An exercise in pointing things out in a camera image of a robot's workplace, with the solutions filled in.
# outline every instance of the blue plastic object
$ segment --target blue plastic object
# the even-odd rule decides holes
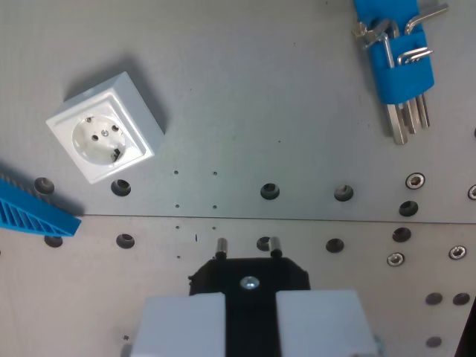
[[[395,68],[388,67],[382,43],[368,50],[380,100],[386,104],[404,103],[429,90],[434,85],[430,57],[402,66],[396,61],[406,51],[427,46],[422,25],[404,35],[407,22],[419,13],[417,0],[354,0],[354,5],[359,21],[369,28],[383,19],[392,19],[400,29],[401,36],[390,39]]]
[[[72,237],[81,221],[0,179],[0,227],[52,237]]]

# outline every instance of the gray metal surface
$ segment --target gray metal surface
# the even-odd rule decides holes
[[[454,356],[476,295],[476,226],[413,223],[406,225],[411,238],[397,243],[392,233],[399,227],[87,216],[59,248],[42,237],[0,231],[0,356],[119,357],[135,340],[147,297],[186,295],[187,276],[212,258],[220,237],[228,240],[229,257],[268,257],[256,246],[264,236],[280,238],[284,256],[309,272],[313,289],[356,289],[390,357]],[[119,248],[119,234],[130,234],[134,247]],[[342,239],[342,252],[325,249],[332,238]],[[466,247],[461,260],[448,256],[456,245]],[[401,266],[387,264],[394,252],[405,255]],[[443,301],[430,306],[425,299],[433,292]],[[470,303],[455,306],[461,292]],[[442,345],[427,348],[434,336]]]
[[[411,199],[419,212],[408,220],[476,222],[476,4],[448,3],[425,24],[432,126],[397,147],[350,33],[351,1],[2,0],[0,170],[51,179],[53,201],[74,213],[397,221]],[[45,120],[121,71],[165,142],[153,160],[90,185]],[[427,183],[410,191],[414,172]],[[112,194],[116,178],[130,195]],[[274,201],[260,196],[269,182]],[[343,184],[355,195],[340,203]]]

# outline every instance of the allen key set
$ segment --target allen key set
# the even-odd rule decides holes
[[[433,51],[421,24],[448,11],[448,5],[419,13],[417,0],[354,0],[354,4],[359,21],[353,36],[369,52],[393,140],[406,144],[406,129],[415,134],[430,126],[424,93],[434,85],[429,58]]]

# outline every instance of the electrical socket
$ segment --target electrical socket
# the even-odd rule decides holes
[[[46,123],[91,184],[153,157],[164,140],[126,72],[65,101]]]

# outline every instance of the screw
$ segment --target screw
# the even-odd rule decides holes
[[[476,201],[476,184],[469,188],[468,197],[469,199]]]
[[[402,253],[392,253],[387,258],[389,266],[401,266],[405,261],[405,256]]]
[[[451,248],[448,255],[453,260],[463,259],[466,256],[466,248],[463,247],[462,245],[457,245]]]
[[[246,290],[253,290],[260,286],[260,281],[257,277],[244,277],[239,284]]]
[[[405,180],[405,184],[410,190],[416,190],[420,188],[421,186],[423,186],[424,183],[425,183],[425,177],[421,173],[412,173]]]

